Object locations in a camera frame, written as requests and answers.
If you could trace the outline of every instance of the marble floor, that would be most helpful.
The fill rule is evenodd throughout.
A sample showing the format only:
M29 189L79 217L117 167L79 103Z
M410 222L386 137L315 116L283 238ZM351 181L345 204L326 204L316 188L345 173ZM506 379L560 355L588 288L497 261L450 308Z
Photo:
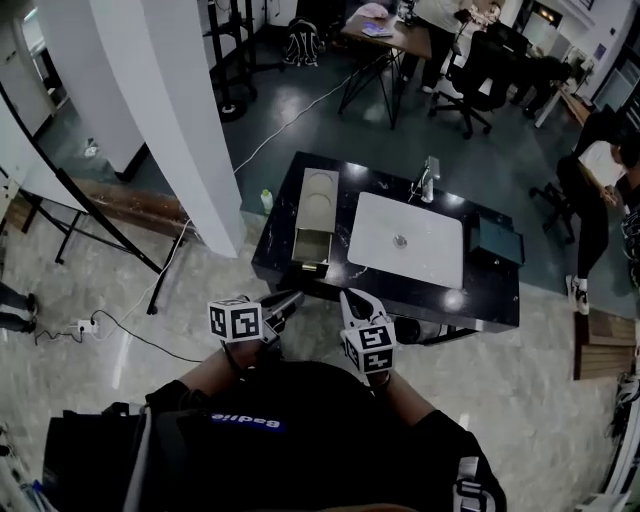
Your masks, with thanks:
M126 325L190 359L214 350L207 301L267 292L250 266L264 220L251 214L245 219L248 236L238 259L189 242L168 271L158 315L146 316L143 305ZM92 219L83 222L87 229L101 229ZM155 261L164 260L169 238L120 227ZM37 294L37 332L70 331L71 324L98 308L120 318L155 279L134 257L80 236L67 248L65 265L56 265L61 239L41 217L28 235L9 231L3 281ZM606 474L616 382L572 381L572 317L564 297L522 284L521 308L518 330L431 348L401 347L397 369L452 418L468 418L510 510L569 511L596 491ZM337 304L308 299L284 333L286 356L349 368L338 345L340 324ZM104 319L101 334L111 327ZM85 336L82 344L43 336L37 345L33 336L0 332L0 419L9 424L30 476L40 479L52 415L64 409L98 412L114 401L140 403L146 393L191 367L122 331L105 341Z

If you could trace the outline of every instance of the table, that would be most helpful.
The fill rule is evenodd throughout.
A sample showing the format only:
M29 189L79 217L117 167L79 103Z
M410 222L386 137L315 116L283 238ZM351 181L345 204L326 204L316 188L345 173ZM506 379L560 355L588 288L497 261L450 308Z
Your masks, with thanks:
M336 227L324 278L300 277L290 269L296 212L306 168L340 174ZM267 281L272 290L295 289L331 301L339 301L343 288L357 288L380 299L389 314L450 326L445 335L430 342L518 327L520 292L515 265L488 268L470 260L465 250L463 289L454 290L348 261L360 193L370 192L406 203L409 186L409 180L361 165L296 153L253 256L256 275ZM468 221L478 213L509 229L513 227L510 217L437 189L431 204L420 201L412 204L460 220L465 231Z
M375 23L379 27L384 27L393 35L391 37L369 37L362 33L366 23ZM349 20L340 33L359 43L364 43L369 48L357 49L358 55L344 90L338 114L342 114L347 105L372 80L378 78L393 130L396 127L400 102L405 89L405 83L400 79L400 56L402 53L408 53L425 60L431 60L429 29L418 25L408 27L397 16L373 19L357 15ZM389 64L391 64L390 102L381 77L382 72Z
M587 121L587 117L589 117L591 112L587 110L587 107L585 107L579 99L569 94L562 86L558 86L558 90L556 91L555 95L544 107L544 110L540 114L540 117L538 117L538 120L536 121L536 128L540 128L542 126L547 117L549 117L549 114L551 113L553 108L561 99L562 101L564 101L567 108L571 112L573 112L580 124L584 126L584 123Z

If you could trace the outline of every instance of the drain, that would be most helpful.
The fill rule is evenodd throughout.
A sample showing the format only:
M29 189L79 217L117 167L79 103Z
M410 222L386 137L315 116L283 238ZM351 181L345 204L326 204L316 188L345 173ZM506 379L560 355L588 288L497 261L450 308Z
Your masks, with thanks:
M404 249L407 244L407 239L402 235L396 235L393 237L393 245L395 245L398 249Z

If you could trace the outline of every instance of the black pants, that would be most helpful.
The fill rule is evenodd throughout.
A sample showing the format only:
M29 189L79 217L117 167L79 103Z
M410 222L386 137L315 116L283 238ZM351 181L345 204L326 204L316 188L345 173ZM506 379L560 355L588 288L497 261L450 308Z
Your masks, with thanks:
M544 107L545 103L551 99L551 94L553 92L553 88L549 80L532 80L525 79L518 87L518 92L513 97L513 103L520 103L524 97L529 92L529 89L534 87L536 90L536 97L531 100L531 102L527 105L527 110L531 111L535 114L538 110Z
M609 218L604 199L589 183L574 157L558 162L558 178L565 195L580 217L578 278L587 279L589 271L609 245Z
M456 35L440 27L436 27L423 19L418 19L418 23L429 29L429 37L431 39L431 60L425 61L424 63L422 85L433 89L438 83L440 70L442 69L444 61L447 60L447 55L449 55L449 50L451 50ZM402 59L402 65L400 66L400 73L411 78L416 71L419 60L415 55L405 54Z
M9 288L6 284L0 283L0 304L11 306L16 309L29 311L29 298L20 295ZM24 332L29 327L29 322L12 313L0 313L0 328L9 331Z

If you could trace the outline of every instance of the black bag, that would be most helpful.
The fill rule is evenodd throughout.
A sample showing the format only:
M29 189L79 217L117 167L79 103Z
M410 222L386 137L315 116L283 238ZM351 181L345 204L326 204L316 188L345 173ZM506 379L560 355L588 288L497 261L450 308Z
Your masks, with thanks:
M318 65L320 39L318 29L307 18L294 18L287 27L287 45L284 62L287 64Z

